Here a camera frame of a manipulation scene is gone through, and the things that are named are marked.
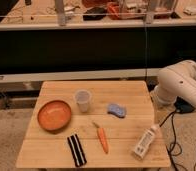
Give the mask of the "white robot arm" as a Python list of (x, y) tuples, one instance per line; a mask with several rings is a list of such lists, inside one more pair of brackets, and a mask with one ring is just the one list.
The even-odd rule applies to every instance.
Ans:
[(196, 108), (196, 62), (184, 60), (159, 70), (153, 94), (163, 106), (182, 98)]

